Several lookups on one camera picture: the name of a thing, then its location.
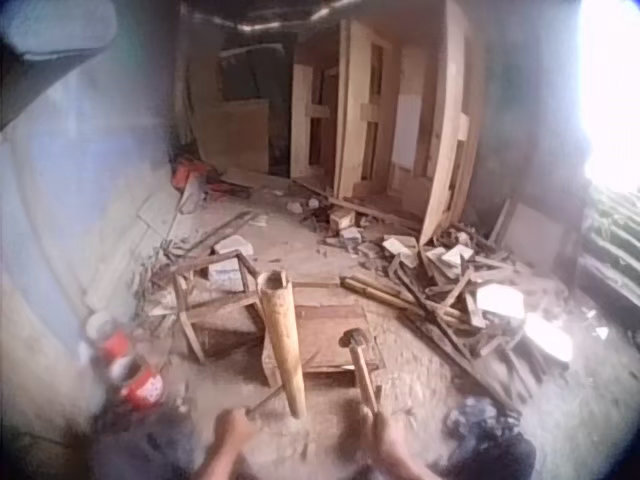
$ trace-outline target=hammer handle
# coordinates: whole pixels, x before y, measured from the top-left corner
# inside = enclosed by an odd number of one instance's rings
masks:
[[[371,413],[376,413],[378,411],[378,402],[376,401],[376,395],[373,391],[369,369],[364,361],[362,347],[351,346],[349,347],[349,353],[351,353],[351,360],[355,367],[356,382],[360,389],[362,402],[371,410]]]

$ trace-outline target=wall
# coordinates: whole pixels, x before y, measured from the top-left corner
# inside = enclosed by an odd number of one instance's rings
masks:
[[[177,3],[114,3],[108,49],[1,134],[2,396],[12,399],[3,422],[32,432],[60,433],[99,405],[99,382],[78,373],[83,324],[96,302],[131,319],[131,281],[177,198],[168,168]],[[46,402],[34,394],[44,391]]]
[[[504,201],[562,223],[580,215],[579,2],[462,1],[485,35],[487,91],[464,220],[490,231]]]

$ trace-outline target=blue wall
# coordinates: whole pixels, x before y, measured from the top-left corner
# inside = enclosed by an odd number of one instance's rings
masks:
[[[114,42],[31,104],[0,143],[3,269],[74,352],[88,313],[78,290],[168,161],[177,2],[114,3]]]

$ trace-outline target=wooden board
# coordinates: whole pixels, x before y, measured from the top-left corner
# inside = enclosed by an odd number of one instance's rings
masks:
[[[349,80],[349,21],[340,22],[340,58],[338,63],[338,110],[336,112],[336,155],[333,191],[338,192],[342,179],[342,160],[344,153],[344,134],[347,122],[347,87]]]
[[[307,109],[311,105],[311,84],[313,67],[293,66],[293,85],[291,92],[291,178],[309,174],[309,142],[311,140],[311,122]]]
[[[239,168],[229,167],[222,175],[222,180],[249,188],[267,188],[285,192],[289,188],[290,180],[284,177],[249,172]]]
[[[400,90],[400,49],[393,44],[383,48],[380,107],[378,109],[378,133],[373,159],[373,184],[377,192],[386,191],[391,153],[393,151],[394,127]]]
[[[384,362],[373,336],[369,331],[364,309],[359,305],[296,306],[300,358],[309,358],[314,352],[318,356],[305,372],[345,372],[353,370],[349,349],[338,345],[338,340],[351,328],[361,328],[369,335],[370,344],[365,349],[365,360],[370,371],[383,368]],[[273,356],[269,336],[265,335],[262,366],[270,384],[278,384],[278,368]]]
[[[431,156],[437,158],[437,163],[427,213],[420,233],[420,245],[424,245],[433,236],[449,209],[449,185],[456,160],[462,112],[466,27],[468,22],[460,7],[453,0],[447,0],[444,48],[441,51],[431,140]]]
[[[195,105],[194,130],[203,160],[229,166],[269,171],[269,101]]]
[[[360,181],[367,137],[367,122],[362,121],[363,103],[370,100],[371,31],[356,21],[349,21],[346,73],[344,139],[340,174],[336,187],[338,198],[350,197],[353,185]],[[340,56],[343,56],[341,42]]]
[[[451,211],[447,223],[456,223],[462,216],[464,205],[467,201],[467,193],[471,185],[473,167],[478,150],[480,139],[480,128],[484,117],[484,95],[485,95],[485,62],[484,62],[484,42],[480,35],[474,32],[473,41],[469,42],[471,49],[467,52],[470,55],[471,72],[469,78],[469,111],[467,124],[467,138],[462,150],[461,165],[455,184]]]

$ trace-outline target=wooden pole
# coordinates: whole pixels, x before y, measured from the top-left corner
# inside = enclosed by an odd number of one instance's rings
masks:
[[[291,282],[284,271],[263,273],[258,277],[258,290],[289,411],[302,418],[307,408]]]

